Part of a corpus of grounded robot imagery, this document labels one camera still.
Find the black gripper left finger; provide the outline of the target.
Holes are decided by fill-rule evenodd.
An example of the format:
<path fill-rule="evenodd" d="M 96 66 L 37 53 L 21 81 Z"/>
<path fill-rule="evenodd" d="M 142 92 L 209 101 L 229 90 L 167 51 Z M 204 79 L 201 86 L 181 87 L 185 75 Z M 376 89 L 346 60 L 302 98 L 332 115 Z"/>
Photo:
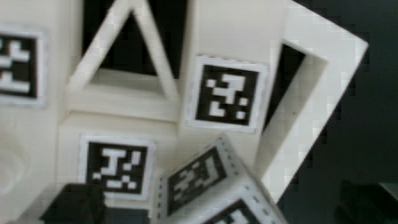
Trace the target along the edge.
<path fill-rule="evenodd" d="M 26 218 L 26 224 L 103 224 L 105 193 L 96 184 L 64 185 L 44 211 Z"/>

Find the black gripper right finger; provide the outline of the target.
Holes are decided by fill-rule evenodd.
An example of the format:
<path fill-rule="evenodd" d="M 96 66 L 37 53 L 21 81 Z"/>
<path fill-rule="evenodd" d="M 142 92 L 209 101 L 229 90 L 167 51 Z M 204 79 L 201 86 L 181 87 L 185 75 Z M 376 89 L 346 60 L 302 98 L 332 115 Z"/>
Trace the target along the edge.
<path fill-rule="evenodd" d="M 398 224 L 398 183 L 341 182 L 334 224 Z"/>

